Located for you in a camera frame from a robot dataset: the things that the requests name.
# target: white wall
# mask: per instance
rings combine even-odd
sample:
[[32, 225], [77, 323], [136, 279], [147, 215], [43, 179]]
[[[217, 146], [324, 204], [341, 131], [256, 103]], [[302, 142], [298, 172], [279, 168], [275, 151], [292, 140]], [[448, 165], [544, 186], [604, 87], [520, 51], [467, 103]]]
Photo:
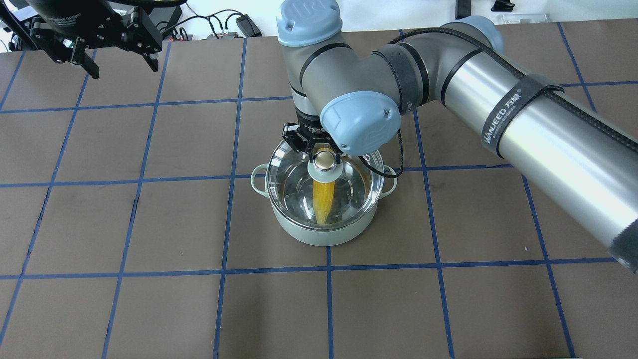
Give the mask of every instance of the white wall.
[[[343, 31], [413, 29], [439, 26], [454, 19], [456, 0], [338, 0], [343, 18]], [[548, 13], [552, 21], [625, 19], [638, 17], [638, 0], [512, 0], [514, 14]], [[264, 36], [277, 35], [275, 18], [281, 0], [189, 0], [200, 15], [208, 15], [229, 6], [250, 15]], [[483, 15], [495, 23], [497, 16], [490, 8], [494, 0], [472, 0], [472, 14]], [[183, 18], [192, 16], [185, 7]], [[221, 14], [222, 22], [227, 12]], [[229, 31], [237, 31], [235, 21], [228, 22]], [[203, 19], [183, 25], [196, 40], [206, 38], [211, 30]], [[0, 40], [8, 42], [8, 34], [0, 31]]]

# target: black cable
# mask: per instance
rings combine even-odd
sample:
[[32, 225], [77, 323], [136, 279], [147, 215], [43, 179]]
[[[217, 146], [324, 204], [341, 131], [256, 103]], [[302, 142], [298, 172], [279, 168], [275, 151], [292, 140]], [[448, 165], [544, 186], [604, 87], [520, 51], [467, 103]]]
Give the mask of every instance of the black cable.
[[218, 14], [223, 13], [223, 12], [226, 12], [226, 11], [234, 11], [234, 12], [236, 12], [236, 13], [241, 13], [241, 12], [239, 12], [239, 11], [237, 11], [237, 10], [233, 10], [233, 9], [224, 9], [224, 10], [217, 11], [216, 13], [213, 13], [212, 15], [218, 15]]
[[170, 21], [160, 21], [160, 22], [158, 22], [157, 24], [155, 24], [155, 26], [157, 27], [157, 26], [160, 26], [160, 25], [162, 25], [162, 24], [170, 25]]
[[219, 17], [217, 17], [217, 16], [215, 16], [215, 15], [211, 15], [211, 16], [209, 17], [209, 19], [208, 19], [209, 21], [211, 20], [211, 17], [214, 17], [214, 18], [217, 20], [217, 23], [219, 24], [219, 30], [220, 30], [221, 32], [224, 32], [224, 28], [223, 28], [223, 27], [221, 27], [221, 20], [219, 19]]
[[226, 27], [226, 30], [228, 30], [228, 21], [230, 20], [231, 17], [235, 16], [235, 15], [239, 15], [239, 16], [244, 16], [244, 14], [236, 12], [236, 13], [232, 13], [230, 14], [227, 18], [226, 18], [226, 22], [224, 22], [224, 25]]
[[186, 4], [187, 0], [111, 0], [114, 3], [131, 5], [131, 6], [150, 6], [151, 8], [174, 8]]
[[191, 13], [194, 13], [195, 15], [199, 15], [197, 12], [195, 12], [195, 10], [193, 10], [193, 8], [188, 4], [188, 0], [186, 0], [185, 2], [186, 7], [191, 10]]
[[226, 18], [226, 30], [228, 30], [228, 20], [230, 20], [231, 17], [235, 16], [235, 15], [239, 15], [239, 16], [243, 16], [247, 21], [248, 21], [248, 25], [250, 25], [250, 30], [253, 31], [253, 34], [256, 34], [255, 28], [253, 27], [253, 22], [250, 21], [248, 18], [246, 18], [246, 14], [243, 14], [241, 12], [235, 12], [230, 14], [227, 18]]
[[385, 174], [379, 171], [378, 169], [374, 168], [372, 165], [370, 165], [363, 156], [359, 156], [359, 159], [361, 160], [361, 162], [363, 162], [363, 164], [367, 167], [367, 169], [369, 169], [370, 171], [373, 171], [379, 176], [385, 177], [385, 178], [397, 178], [403, 173], [403, 140], [401, 139], [401, 130], [397, 131], [397, 140], [399, 140], [399, 149], [400, 149], [399, 153], [401, 156], [401, 168], [399, 169], [399, 172], [395, 174]]
[[179, 36], [181, 36], [182, 40], [184, 41], [190, 41], [190, 39], [188, 38], [188, 33], [183, 27], [179, 28]]
[[[409, 38], [411, 36], [415, 36], [415, 35], [419, 35], [419, 34], [426, 34], [426, 33], [442, 33], [442, 34], [448, 34], [448, 35], [452, 35], [452, 36], [455, 36], [457, 38], [460, 38], [460, 39], [462, 39], [462, 40], [464, 40], [466, 42], [469, 42], [470, 44], [478, 47], [479, 49], [483, 50], [489, 57], [491, 57], [493, 60], [495, 60], [496, 63], [498, 63], [504, 69], [509, 71], [517, 79], [522, 79], [525, 76], [525, 74], [523, 72], [521, 72], [519, 69], [514, 67], [507, 60], [503, 59], [491, 47], [485, 45], [484, 43], [478, 41], [477, 39], [475, 39], [475, 38], [473, 38], [473, 37], [471, 37], [471, 36], [469, 36], [469, 35], [467, 35], [465, 33], [462, 33], [460, 31], [456, 31], [456, 30], [453, 30], [453, 29], [447, 29], [445, 27], [427, 27], [425, 29], [417, 29], [417, 30], [409, 31], [409, 32], [407, 32], [407, 33], [405, 33], [405, 34], [403, 34], [401, 36], [397, 36], [396, 38], [392, 39], [392, 41], [390, 41], [389, 43], [390, 44], [395, 44], [395, 43], [397, 43], [397, 42], [399, 42], [401, 40], [404, 40], [406, 38]], [[600, 122], [597, 118], [595, 118], [592, 115], [588, 114], [587, 112], [583, 111], [578, 106], [575, 106], [571, 102], [566, 101], [561, 96], [558, 96], [554, 91], [544, 91], [543, 95], [545, 97], [547, 97], [548, 99], [552, 100], [554, 103], [556, 103], [559, 106], [563, 107], [567, 111], [571, 112], [573, 115], [575, 115], [576, 117], [580, 118], [585, 123], [587, 123], [590, 126], [596, 128], [597, 130], [601, 131], [603, 134], [606, 134], [609, 138], [611, 138], [614, 141], [618, 142], [619, 144], [627, 147], [630, 151], [633, 151], [634, 153], [638, 153], [638, 143], [634, 142], [632, 139], [630, 139], [630, 138], [626, 137], [625, 135], [619, 133], [618, 131], [614, 130], [613, 128], [607, 126], [606, 124]]]
[[187, 21], [190, 21], [190, 20], [193, 20], [193, 19], [204, 19], [204, 20], [208, 21], [208, 24], [211, 27], [211, 31], [212, 31], [213, 35], [215, 35], [216, 38], [219, 38], [219, 36], [217, 35], [217, 32], [215, 31], [215, 27], [212, 25], [211, 16], [212, 15], [209, 15], [209, 16], [201, 16], [201, 15], [191, 16], [191, 17], [188, 17], [188, 18], [186, 18], [186, 19], [184, 19], [184, 20], [182, 20], [182, 21], [180, 21], [180, 22], [178, 22], [175, 25], [172, 25], [170, 27], [163, 27], [160, 30], [160, 32], [162, 33], [162, 36], [166, 36], [165, 33], [175, 29], [177, 26], [180, 26], [181, 24], [183, 24], [183, 23], [185, 23]]

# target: black strap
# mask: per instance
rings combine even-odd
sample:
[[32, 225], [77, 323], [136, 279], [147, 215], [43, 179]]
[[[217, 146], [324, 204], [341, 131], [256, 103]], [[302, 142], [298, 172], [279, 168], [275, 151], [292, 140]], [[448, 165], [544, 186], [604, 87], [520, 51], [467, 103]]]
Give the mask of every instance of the black strap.
[[523, 77], [505, 94], [487, 117], [481, 133], [483, 145], [503, 158], [498, 151], [498, 144], [501, 142], [505, 129], [528, 103], [545, 91], [563, 91], [563, 88], [537, 73]]
[[609, 254], [633, 273], [638, 273], [638, 219], [611, 242]]
[[301, 66], [301, 71], [299, 72], [299, 84], [302, 87], [304, 83], [304, 73], [306, 72], [306, 69], [308, 68], [310, 63], [313, 62], [316, 58], [319, 57], [319, 55], [323, 54], [324, 52], [328, 50], [336, 49], [338, 47], [345, 47], [347, 49], [352, 50], [350, 45], [348, 45], [347, 43], [335, 42], [335, 43], [329, 43], [328, 45], [321, 47], [317, 51], [313, 52], [312, 55], [308, 56], [308, 58], [306, 59], [306, 62], [303, 64], [303, 66]]

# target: blue tape line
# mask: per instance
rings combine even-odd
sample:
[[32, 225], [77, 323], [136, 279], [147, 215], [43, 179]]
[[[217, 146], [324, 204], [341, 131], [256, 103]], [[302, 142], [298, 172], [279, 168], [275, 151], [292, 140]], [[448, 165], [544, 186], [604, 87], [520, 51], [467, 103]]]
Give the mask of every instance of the blue tape line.
[[575, 88], [580, 86], [614, 86], [614, 85], [637, 85], [638, 81], [607, 81], [607, 82], [585, 82], [584, 84], [561, 84], [564, 88]]
[[48, 187], [50, 182], [40, 183], [4, 183], [0, 184], [0, 188], [15, 188], [15, 187]]
[[334, 329], [332, 325], [332, 248], [325, 248], [326, 295], [328, 299], [328, 358], [334, 359]]
[[104, 109], [128, 109], [132, 107], [153, 107], [155, 103], [129, 103], [125, 105], [100, 105], [100, 106], [81, 106], [80, 110], [104, 110]]
[[[568, 258], [568, 259], [543, 259], [529, 261], [491, 261], [491, 262], [449, 262], [449, 263], [397, 263], [397, 264], [347, 264], [330, 266], [330, 271], [357, 271], [357, 270], [404, 270], [425, 268], [468, 268], [468, 267], [500, 267], [500, 266], [538, 266], [551, 264], [590, 264], [590, 263], [614, 263], [612, 257], [598, 258]], [[305, 271], [327, 271], [327, 266], [302, 266], [302, 267], [273, 267], [273, 268], [238, 268], [226, 270], [182, 270], [182, 271], [134, 271], [106, 272], [106, 273], [53, 273], [53, 274], [25, 274], [23, 279], [68, 279], [68, 278], [117, 278], [120, 275], [126, 277], [176, 277], [184, 275], [230, 275], [256, 274], [256, 273], [297, 273]], [[20, 275], [0, 275], [0, 280], [18, 279]]]
[[4, 96], [2, 97], [2, 101], [0, 102], [0, 110], [2, 110], [6, 99], [9, 97], [9, 91], [11, 91], [11, 88], [13, 87], [13, 83], [15, 82], [15, 78], [18, 76], [18, 71], [20, 70], [20, 66], [22, 65], [22, 61], [24, 60], [24, 56], [26, 54], [26, 51], [22, 51], [22, 55], [20, 55], [18, 64], [15, 65], [15, 70], [13, 71], [13, 75], [11, 76], [11, 80], [9, 80], [9, 85], [6, 87], [6, 91], [4, 92]]
[[563, 31], [563, 26], [560, 24], [560, 22], [557, 22], [556, 26], [558, 26], [558, 31], [560, 32], [560, 36], [563, 38], [563, 43], [565, 44], [565, 47], [567, 48], [567, 53], [569, 54], [569, 58], [572, 60], [572, 64], [574, 65], [574, 70], [576, 70], [576, 75], [578, 75], [578, 79], [581, 81], [582, 89], [585, 91], [585, 95], [587, 96], [587, 101], [589, 101], [590, 103], [591, 110], [593, 112], [597, 112], [596, 106], [594, 105], [594, 101], [591, 99], [590, 92], [587, 89], [587, 85], [585, 85], [585, 80], [582, 78], [581, 70], [578, 68], [578, 64], [576, 63], [576, 58], [574, 57], [572, 48], [569, 46], [569, 43], [567, 42], [567, 37], [565, 36], [565, 32]]
[[[243, 98], [242, 101], [280, 101], [280, 100], [292, 100], [292, 96], [278, 96], [278, 97], [254, 97]], [[196, 105], [199, 103], [224, 103], [224, 102], [237, 102], [237, 98], [223, 98], [215, 100], [192, 100], [192, 101], [170, 101], [170, 102], [148, 102], [148, 103], [126, 103], [121, 105], [99, 105], [99, 106], [80, 106], [77, 109], [80, 111], [86, 110], [103, 110], [103, 109], [122, 109], [130, 107], [154, 107], [159, 106], [175, 106], [175, 105]], [[55, 112], [55, 111], [72, 111], [75, 107], [50, 107], [46, 109], [20, 109], [20, 110], [5, 110], [0, 111], [0, 114], [16, 114], [25, 112]]]
[[52, 185], [56, 186], [108, 186], [108, 185], [130, 185], [132, 183], [138, 183], [138, 179], [123, 179], [121, 181], [78, 181], [78, 182], [55, 182]]
[[26, 110], [3, 110], [0, 114], [23, 114], [33, 112], [59, 112], [59, 111], [74, 111], [74, 107], [56, 107], [53, 109], [26, 109]]
[[[95, 55], [97, 51], [93, 52], [93, 59], [95, 59]], [[89, 81], [89, 74], [87, 73], [84, 76], [84, 82], [82, 83], [82, 88], [80, 89], [80, 94], [78, 95], [77, 102], [75, 104], [75, 110], [73, 111], [73, 115], [69, 121], [69, 125], [66, 129], [66, 134], [64, 135], [64, 141], [62, 142], [62, 148], [60, 148], [60, 154], [57, 156], [56, 167], [53, 170], [53, 174], [51, 175], [51, 183], [56, 180], [57, 172], [60, 168], [60, 164], [62, 163], [62, 157], [64, 156], [64, 151], [66, 150], [66, 145], [69, 142], [69, 136], [71, 135], [71, 129], [73, 128], [73, 124], [75, 122], [75, 117], [77, 116], [77, 107], [80, 105], [80, 101], [82, 101], [82, 96], [84, 96], [84, 90], [86, 89], [86, 84]], [[44, 212], [47, 209], [48, 200], [51, 196], [51, 190], [53, 186], [49, 184], [47, 188], [47, 194], [44, 198], [44, 203], [42, 204], [42, 209], [40, 210], [40, 216], [38, 216], [38, 221], [36, 222], [36, 226], [33, 230], [33, 235], [31, 236], [31, 241], [29, 242], [29, 249], [27, 251], [27, 255], [22, 263], [22, 271], [20, 272], [20, 277], [18, 278], [18, 282], [15, 285], [15, 289], [13, 291], [13, 296], [11, 297], [11, 303], [9, 304], [9, 310], [6, 313], [6, 317], [4, 318], [4, 323], [2, 327], [2, 331], [0, 332], [0, 346], [4, 341], [4, 336], [6, 335], [6, 330], [9, 327], [9, 320], [11, 320], [11, 315], [13, 314], [13, 308], [15, 307], [16, 299], [18, 298], [18, 293], [20, 292], [20, 288], [22, 287], [22, 282], [24, 281], [24, 275], [26, 274], [27, 267], [29, 266], [29, 260], [31, 259], [31, 253], [33, 252], [33, 247], [35, 246], [36, 240], [38, 239], [38, 233], [40, 232], [40, 226], [42, 225], [42, 218], [44, 217]]]
[[538, 234], [538, 242], [540, 243], [540, 249], [543, 253], [545, 266], [547, 267], [547, 275], [549, 276], [549, 283], [551, 284], [552, 292], [554, 293], [554, 301], [556, 302], [556, 308], [558, 309], [558, 317], [560, 318], [560, 323], [563, 327], [563, 335], [565, 336], [567, 349], [569, 350], [570, 357], [575, 358], [576, 355], [574, 353], [574, 345], [572, 344], [572, 338], [569, 335], [569, 328], [567, 327], [567, 320], [565, 319], [565, 314], [563, 313], [563, 306], [560, 301], [560, 296], [558, 295], [558, 288], [556, 287], [554, 272], [552, 271], [551, 262], [549, 261], [549, 256], [547, 255], [547, 248], [545, 247], [545, 239], [543, 239], [543, 233], [540, 229], [540, 222], [538, 221], [538, 215], [536, 213], [536, 206], [534, 206], [534, 200], [531, 196], [530, 184], [527, 182], [527, 178], [525, 176], [521, 175], [521, 177], [523, 178], [525, 193], [527, 194], [527, 199], [530, 203], [531, 215], [532, 215], [532, 218], [534, 219], [534, 226], [536, 227], [536, 233]]
[[187, 176], [187, 177], [164, 177], [164, 178], [144, 178], [142, 182], [175, 182], [175, 181], [205, 181], [205, 180], [228, 180], [232, 175], [220, 176]]
[[423, 170], [424, 170], [423, 167], [404, 167], [403, 168], [403, 172], [419, 172]]
[[280, 101], [280, 100], [292, 100], [292, 96], [279, 96], [279, 97], [253, 97], [243, 98], [242, 101]]
[[[226, 231], [224, 233], [224, 251], [221, 257], [221, 269], [226, 270], [228, 264], [228, 242], [230, 241], [230, 224], [231, 216], [233, 212], [233, 195], [235, 190], [235, 172], [237, 170], [237, 147], [239, 145], [239, 123], [241, 120], [241, 103], [242, 94], [244, 91], [244, 69], [246, 67], [246, 45], [248, 44], [246, 38], [244, 38], [244, 44], [242, 46], [241, 54], [241, 67], [239, 70], [239, 91], [237, 94], [237, 114], [235, 117], [235, 142], [233, 145], [233, 162], [230, 172], [230, 188], [228, 189], [228, 208], [226, 210]], [[219, 358], [219, 338], [221, 336], [221, 314], [224, 305], [224, 288], [226, 287], [226, 274], [222, 272], [219, 278], [219, 296], [217, 299], [217, 318], [215, 322], [215, 338], [213, 342], [213, 354], [214, 359]]]
[[129, 219], [128, 230], [126, 231], [126, 241], [124, 242], [124, 250], [122, 251], [122, 261], [120, 262], [119, 275], [117, 277], [117, 284], [115, 286], [115, 294], [113, 296], [113, 304], [111, 306], [111, 313], [108, 318], [107, 334], [104, 338], [104, 346], [102, 347], [102, 359], [106, 359], [108, 353], [108, 345], [111, 339], [111, 333], [113, 330], [113, 322], [115, 320], [115, 312], [117, 310], [117, 302], [119, 300], [119, 293], [122, 288], [122, 278], [124, 276], [124, 267], [126, 266], [126, 258], [128, 257], [128, 248], [131, 243], [131, 235], [133, 234], [133, 224], [135, 223], [135, 214], [137, 213], [137, 206], [142, 193], [142, 179], [144, 178], [144, 171], [146, 170], [146, 163], [149, 156], [149, 148], [151, 147], [151, 139], [153, 135], [153, 129], [155, 127], [155, 119], [157, 118], [158, 107], [160, 105], [161, 91], [164, 86], [164, 79], [166, 77], [166, 70], [168, 67], [168, 57], [170, 55], [171, 43], [169, 42], [166, 48], [166, 57], [164, 58], [164, 67], [159, 78], [159, 87], [157, 96], [155, 97], [155, 105], [153, 108], [153, 115], [151, 118], [151, 124], [149, 126], [149, 134], [146, 139], [146, 146], [144, 148], [144, 156], [142, 157], [142, 165], [140, 166], [140, 177], [138, 179], [137, 191], [135, 193], [135, 200], [133, 201], [133, 207], [131, 209], [131, 217]]
[[437, 263], [397, 263], [397, 264], [349, 264], [341, 266], [332, 266], [332, 271], [345, 270], [400, 270], [400, 269], [420, 269], [420, 268], [438, 268]]
[[443, 279], [443, 269], [441, 267], [441, 255], [439, 253], [438, 248], [438, 238], [436, 235], [436, 224], [434, 222], [434, 208], [432, 206], [432, 196], [430, 193], [430, 183], [427, 177], [427, 171], [429, 167], [426, 164], [426, 156], [423, 151], [423, 140], [421, 137], [421, 128], [419, 124], [419, 115], [417, 111], [413, 112], [414, 114], [414, 126], [417, 133], [417, 144], [419, 145], [419, 156], [421, 159], [421, 166], [426, 170], [423, 171], [423, 182], [426, 188], [426, 199], [427, 199], [427, 214], [430, 219], [430, 231], [432, 232], [432, 246], [434, 248], [434, 258], [436, 260], [436, 264], [438, 265], [436, 269], [436, 274], [438, 276], [439, 281], [439, 291], [441, 294], [441, 309], [443, 310], [443, 321], [445, 323], [445, 335], [447, 338], [447, 349], [450, 355], [450, 358], [454, 359], [454, 343], [452, 342], [452, 329], [450, 327], [450, 316], [447, 308], [447, 296], [445, 294], [445, 281]]
[[174, 271], [133, 271], [122, 273], [122, 277], [183, 277], [188, 275], [218, 275], [221, 270], [174, 270]]
[[427, 167], [428, 171], [454, 171], [458, 169], [490, 169], [490, 168], [514, 168], [513, 165], [510, 164], [501, 164], [501, 165], [458, 165], [458, 166], [432, 166]]
[[118, 273], [27, 274], [24, 279], [116, 278]]
[[223, 102], [237, 102], [236, 98], [227, 98], [222, 100], [195, 100], [195, 101], [174, 101], [174, 102], [160, 102], [160, 106], [175, 106], [175, 105], [197, 105], [200, 103], [223, 103]]

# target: yellow corn cob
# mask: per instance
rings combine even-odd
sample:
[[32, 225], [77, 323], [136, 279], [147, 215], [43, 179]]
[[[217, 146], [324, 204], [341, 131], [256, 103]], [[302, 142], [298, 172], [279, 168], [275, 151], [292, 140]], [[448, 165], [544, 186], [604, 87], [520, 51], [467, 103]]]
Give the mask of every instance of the yellow corn cob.
[[334, 181], [321, 183], [313, 180], [313, 207], [317, 224], [325, 224], [332, 209]]

